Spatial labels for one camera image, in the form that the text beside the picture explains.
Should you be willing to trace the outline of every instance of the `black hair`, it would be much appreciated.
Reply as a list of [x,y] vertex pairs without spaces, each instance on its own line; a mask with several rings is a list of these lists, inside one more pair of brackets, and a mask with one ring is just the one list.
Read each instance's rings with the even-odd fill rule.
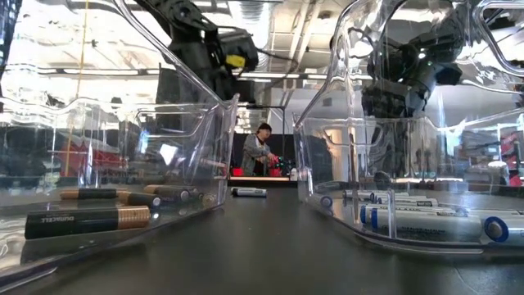
[[269,132],[273,132],[273,130],[271,129],[271,126],[269,126],[268,123],[260,124],[259,128],[256,130],[256,133],[259,133],[259,131],[261,130],[269,130]]

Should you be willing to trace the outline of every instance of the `blue battery cap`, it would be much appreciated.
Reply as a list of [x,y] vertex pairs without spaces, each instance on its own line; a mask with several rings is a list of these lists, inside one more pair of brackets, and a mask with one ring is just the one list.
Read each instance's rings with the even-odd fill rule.
[[378,229],[378,211],[377,208],[371,209],[371,227]]
[[328,196],[321,197],[320,205],[322,205],[323,207],[329,208],[331,207],[331,205],[333,205],[333,200]]
[[497,243],[503,243],[509,237],[508,226],[497,216],[486,218],[486,221],[484,221],[484,232]]
[[366,205],[360,207],[360,222],[366,224]]

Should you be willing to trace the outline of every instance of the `table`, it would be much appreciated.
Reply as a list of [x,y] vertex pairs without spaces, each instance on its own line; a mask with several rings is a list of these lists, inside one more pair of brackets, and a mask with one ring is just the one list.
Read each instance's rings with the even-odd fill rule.
[[524,260],[414,256],[356,238],[296,188],[230,198],[7,294],[522,294]]

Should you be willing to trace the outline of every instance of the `transparent plastic container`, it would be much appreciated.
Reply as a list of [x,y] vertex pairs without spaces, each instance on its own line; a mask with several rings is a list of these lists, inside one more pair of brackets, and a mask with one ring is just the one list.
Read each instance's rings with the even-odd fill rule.
[[395,249],[524,247],[522,8],[348,6],[295,116],[301,201]]
[[2,52],[0,290],[224,202],[237,98],[219,100],[151,15],[123,0],[17,5]]

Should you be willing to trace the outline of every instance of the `person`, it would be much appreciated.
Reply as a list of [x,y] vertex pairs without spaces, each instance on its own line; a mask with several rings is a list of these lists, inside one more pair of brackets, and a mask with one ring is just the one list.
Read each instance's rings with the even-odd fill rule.
[[278,157],[271,153],[269,146],[265,143],[271,136],[271,126],[262,123],[256,130],[256,134],[249,134],[244,141],[242,155],[242,171],[247,176],[264,176],[271,161],[277,161]]

